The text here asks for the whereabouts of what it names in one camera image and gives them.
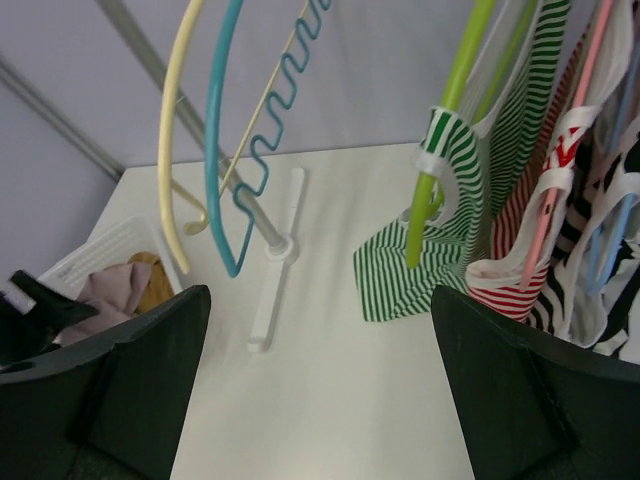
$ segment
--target striped clothing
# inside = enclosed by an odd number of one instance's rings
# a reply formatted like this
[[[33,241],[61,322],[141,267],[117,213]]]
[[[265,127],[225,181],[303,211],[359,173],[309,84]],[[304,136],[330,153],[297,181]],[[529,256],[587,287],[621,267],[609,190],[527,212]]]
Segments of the striped clothing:
[[[485,183],[480,171],[477,136],[456,113],[432,109],[427,152],[447,162],[440,177],[445,192],[458,191],[456,214],[424,230],[420,268],[408,269],[404,245],[407,228],[400,219],[368,240],[354,255],[364,318],[386,321],[429,311],[438,284],[465,291],[462,272],[477,255],[475,243],[484,217]]]
[[[576,152],[573,190],[568,200],[567,213],[558,233],[558,239],[551,252],[551,266],[571,253],[587,222],[591,218],[591,207],[597,192],[596,185],[586,185],[593,158],[593,138],[587,134]]]
[[[616,89],[624,77],[628,58],[631,54],[633,24],[629,15],[631,4],[628,1],[616,2],[612,18],[621,35],[622,41],[615,38],[609,29],[603,40],[603,51],[611,51],[615,45],[616,54],[622,57],[602,55],[598,57],[596,69],[606,71],[608,75],[594,75],[589,88],[585,106],[569,110],[556,127],[558,133],[554,146],[547,153],[543,172],[522,216],[518,235],[509,253],[498,260],[479,260],[467,268],[466,280],[470,295],[516,321],[524,321],[529,315],[540,289],[544,285],[550,265],[555,240],[562,227],[566,213],[566,201],[572,190],[573,167],[580,142],[595,121],[604,102]],[[627,62],[620,61],[626,56]],[[550,188],[558,190],[556,206],[540,251],[540,260],[534,271],[532,281],[525,291],[520,291],[520,281],[531,241],[534,237],[539,205]]]
[[[599,225],[604,225],[604,236],[613,229],[617,220],[617,205],[629,193],[640,195],[640,131],[638,125],[631,136],[632,142],[621,145],[620,154],[599,183],[598,191],[592,206],[592,215],[575,248],[550,270],[547,283],[526,323],[540,330],[551,333],[564,340],[571,341],[584,348],[591,348],[601,342],[607,328],[607,315],[603,314],[603,292],[593,296],[586,294],[586,271],[590,258],[589,246],[591,235]],[[640,257],[637,242],[624,243],[618,250],[616,264],[609,282],[618,275],[624,260]]]
[[[492,217],[504,207],[538,142],[570,8],[569,0],[545,2],[529,61],[520,70],[491,135]]]
[[[356,251],[356,282],[365,320],[386,321],[429,312],[437,284],[467,291],[465,268],[488,256],[492,212],[500,210],[535,147],[569,7],[569,0],[540,0],[520,57],[521,67],[514,72],[509,93],[500,97],[504,103],[494,107],[497,119],[486,137],[478,138],[458,115],[432,109],[432,122],[421,147],[430,156],[427,160],[447,165],[439,176],[445,205],[424,229],[418,268],[406,266],[406,225],[401,219]]]
[[[637,242],[633,247],[623,241],[620,252],[628,256],[619,260],[603,289],[600,312],[607,326],[593,351],[640,364],[640,255]]]
[[[522,215],[527,207],[527,203],[529,203],[536,182],[540,177],[556,122],[560,114],[564,111],[570,94],[572,93],[572,87],[575,85],[576,72],[582,56],[584,37],[585,36],[583,36],[573,50],[560,78],[558,88],[549,105],[549,110],[542,128],[540,129],[538,142],[536,143],[531,160],[529,160],[529,163],[525,167],[509,199],[491,225],[491,258],[493,260],[499,260],[505,257],[513,247],[516,237],[518,236],[520,224],[522,223]]]

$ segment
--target black plastic part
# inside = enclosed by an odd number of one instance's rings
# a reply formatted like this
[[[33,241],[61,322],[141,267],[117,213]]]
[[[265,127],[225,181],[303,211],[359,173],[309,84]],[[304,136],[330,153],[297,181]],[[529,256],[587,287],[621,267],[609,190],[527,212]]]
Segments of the black plastic part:
[[[476,478],[640,478],[639,366],[448,287],[431,308]]]
[[[9,365],[39,352],[47,335],[26,322],[22,313],[0,292],[0,365]]]
[[[210,307],[208,288],[191,287],[0,372],[0,477],[120,478],[114,472],[127,470],[169,478]]]

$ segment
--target brown cloth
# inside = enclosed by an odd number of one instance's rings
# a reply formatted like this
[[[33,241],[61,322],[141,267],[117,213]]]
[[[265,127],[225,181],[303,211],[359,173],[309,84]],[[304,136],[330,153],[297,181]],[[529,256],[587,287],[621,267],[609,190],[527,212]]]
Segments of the brown cloth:
[[[135,313],[148,312],[152,308],[166,302],[173,297],[173,289],[164,271],[160,257],[150,252],[139,252],[133,255],[127,263],[140,262],[151,265],[151,279],[138,302]]]

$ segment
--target pink hanger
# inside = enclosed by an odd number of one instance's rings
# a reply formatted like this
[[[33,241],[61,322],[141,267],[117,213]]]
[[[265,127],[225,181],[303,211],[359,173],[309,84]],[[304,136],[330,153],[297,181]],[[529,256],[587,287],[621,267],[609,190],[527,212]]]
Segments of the pink hanger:
[[[584,104],[585,97],[587,96],[587,90],[589,88],[589,83],[591,82],[593,68],[596,63],[596,58],[598,57],[600,45],[602,44],[604,32],[607,29],[607,20],[609,19],[609,14],[611,13],[612,7],[613,0],[602,1],[602,6],[600,8],[600,12],[598,13],[598,19],[596,21],[595,31],[593,33],[593,39],[591,40],[591,44],[589,45],[587,59],[584,64],[584,68],[582,69],[582,76],[580,77],[576,94],[573,97],[571,108],[581,107]],[[536,264],[538,263],[538,259],[540,258],[540,251],[542,250],[542,246],[547,235],[549,223],[551,222],[551,217],[553,216],[553,209],[555,208],[557,198],[558,189],[550,188],[547,191],[542,203],[536,232],[533,236],[533,242],[531,243],[531,247],[529,248],[527,259],[525,260],[524,270],[522,271],[522,278],[520,280],[520,291],[522,292],[524,292],[529,287],[531,277],[533,277]]]

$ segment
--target pink cloth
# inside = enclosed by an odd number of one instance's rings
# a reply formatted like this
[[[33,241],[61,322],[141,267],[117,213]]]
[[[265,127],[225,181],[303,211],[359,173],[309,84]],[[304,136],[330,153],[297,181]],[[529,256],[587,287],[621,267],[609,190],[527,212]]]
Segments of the pink cloth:
[[[55,343],[66,347],[131,319],[149,284],[151,271],[151,265],[133,262],[89,275],[77,301],[96,307],[100,313],[65,328]]]

